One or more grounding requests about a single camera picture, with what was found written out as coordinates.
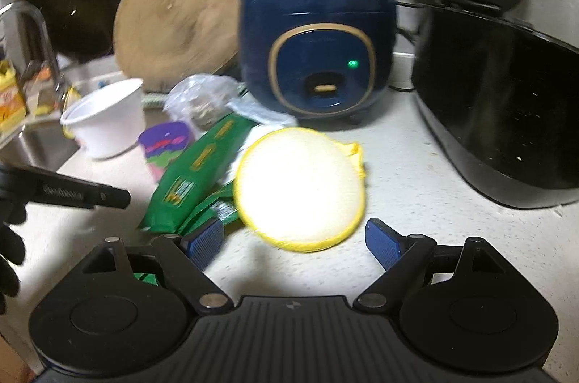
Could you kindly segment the dark gloved hand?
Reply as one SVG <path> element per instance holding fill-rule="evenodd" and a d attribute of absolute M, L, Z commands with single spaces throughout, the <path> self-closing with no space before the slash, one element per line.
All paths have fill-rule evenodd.
<path fill-rule="evenodd" d="M 0 220 L 0 314 L 5 314 L 6 298 L 16 297 L 20 290 L 20 281 L 13 266 L 24 263 L 26 248 L 22 237 L 12 227 L 26 221 L 26 206 L 2 200 Z"/>

